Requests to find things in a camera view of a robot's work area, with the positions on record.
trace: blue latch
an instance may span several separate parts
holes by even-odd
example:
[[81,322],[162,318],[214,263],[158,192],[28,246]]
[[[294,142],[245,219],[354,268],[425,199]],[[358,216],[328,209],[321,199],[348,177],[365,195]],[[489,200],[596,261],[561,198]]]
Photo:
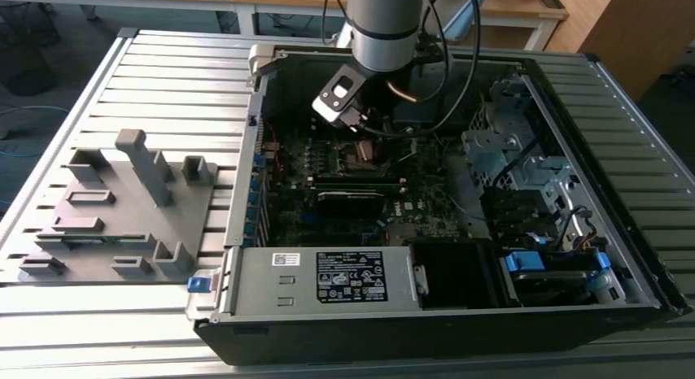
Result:
[[258,189],[260,189],[260,183],[257,180],[252,179],[250,180],[250,190],[258,192]]
[[254,208],[246,209],[246,218],[249,218],[250,220],[256,220],[257,215],[258,215],[258,212],[256,211]]
[[244,226],[242,226],[242,233],[248,236],[252,236],[253,233],[254,233],[254,227],[252,224],[246,223]]
[[600,251],[596,254],[596,260],[599,261],[599,266],[601,269],[607,269],[611,267],[611,259],[608,258],[608,255]]
[[260,154],[253,154],[253,162],[256,165],[262,166],[265,163],[265,158]]
[[213,280],[209,277],[192,276],[188,278],[185,289],[190,293],[208,293],[212,290]]
[[537,251],[515,251],[505,256],[504,261],[509,272],[544,271],[543,259]]

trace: chair leg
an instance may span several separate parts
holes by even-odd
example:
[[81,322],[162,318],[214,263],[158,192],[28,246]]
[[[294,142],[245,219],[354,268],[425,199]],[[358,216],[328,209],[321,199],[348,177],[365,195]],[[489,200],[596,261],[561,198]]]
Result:
[[96,5],[80,5],[78,8],[82,10],[84,17],[93,21],[98,18],[96,15]]

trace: power supply label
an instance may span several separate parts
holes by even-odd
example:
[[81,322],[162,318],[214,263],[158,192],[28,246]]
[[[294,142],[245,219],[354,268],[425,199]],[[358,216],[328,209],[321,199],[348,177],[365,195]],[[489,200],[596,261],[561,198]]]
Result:
[[316,253],[316,298],[321,303],[388,301],[381,252]]

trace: floor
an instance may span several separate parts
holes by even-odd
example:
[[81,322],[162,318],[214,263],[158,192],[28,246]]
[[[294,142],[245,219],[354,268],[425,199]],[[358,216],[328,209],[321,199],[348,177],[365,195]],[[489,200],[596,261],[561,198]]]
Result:
[[[77,5],[54,4],[53,8],[54,13],[50,17],[61,35],[61,41],[53,46],[42,48],[42,52],[57,75],[57,86],[29,98],[13,96],[0,86],[0,112],[5,109],[5,105],[6,108],[49,105],[69,109],[113,43],[120,28],[220,33],[221,25],[225,30],[237,32],[234,15],[216,14],[213,11],[97,7],[98,19],[88,21]],[[320,17],[317,16],[277,15],[273,20],[269,15],[260,15],[258,24],[262,34],[318,37]],[[326,19],[326,33],[336,33],[340,27],[341,19]],[[64,114],[58,111],[16,111],[0,115],[0,134],[2,129],[9,130],[9,136],[0,139],[0,151],[22,155],[40,154],[61,125],[62,117]],[[9,157],[0,154],[0,217],[20,191],[37,158],[37,156]]]
[[[56,72],[58,85],[29,98],[12,96],[0,87],[0,106],[52,105],[69,109],[122,27],[218,33],[222,25],[225,30],[237,30],[232,14],[216,14],[210,11],[98,7],[98,19],[86,21],[76,5],[54,4],[54,9],[52,20],[61,41],[44,48],[44,57]],[[260,32],[264,34],[318,36],[320,17],[280,15],[273,20],[270,16],[261,15],[258,22]],[[273,28],[277,23],[285,26]],[[340,27],[340,19],[328,19],[328,33],[337,32]],[[695,81],[672,86],[669,79],[660,79],[641,98],[639,106],[685,164],[693,167],[695,148],[691,145],[689,120],[695,117]],[[0,151],[40,154],[61,125],[62,116],[58,111],[17,111],[0,115],[0,130],[9,130],[9,136],[0,140]],[[9,207],[36,161],[37,157],[0,155],[0,215]]]

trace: motherboard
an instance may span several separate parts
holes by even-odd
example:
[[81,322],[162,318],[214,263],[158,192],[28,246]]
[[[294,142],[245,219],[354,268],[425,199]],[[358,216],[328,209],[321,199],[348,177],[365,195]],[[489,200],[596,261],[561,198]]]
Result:
[[443,156],[455,137],[357,138],[309,115],[265,122],[269,246],[457,237]]

